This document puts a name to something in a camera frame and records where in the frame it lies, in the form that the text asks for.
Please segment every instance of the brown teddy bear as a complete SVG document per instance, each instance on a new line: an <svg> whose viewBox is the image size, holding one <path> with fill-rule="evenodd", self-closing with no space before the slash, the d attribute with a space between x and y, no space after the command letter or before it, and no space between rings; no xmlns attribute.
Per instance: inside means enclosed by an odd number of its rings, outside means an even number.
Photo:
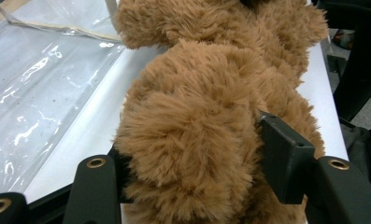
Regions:
<svg viewBox="0 0 371 224"><path fill-rule="evenodd" d="M303 0L121 0L115 28L130 49L169 47L128 91L115 139L132 157L131 223L305 223L305 205L281 204L264 179L260 111L323 155L295 89L327 36L323 12Z"/></svg>

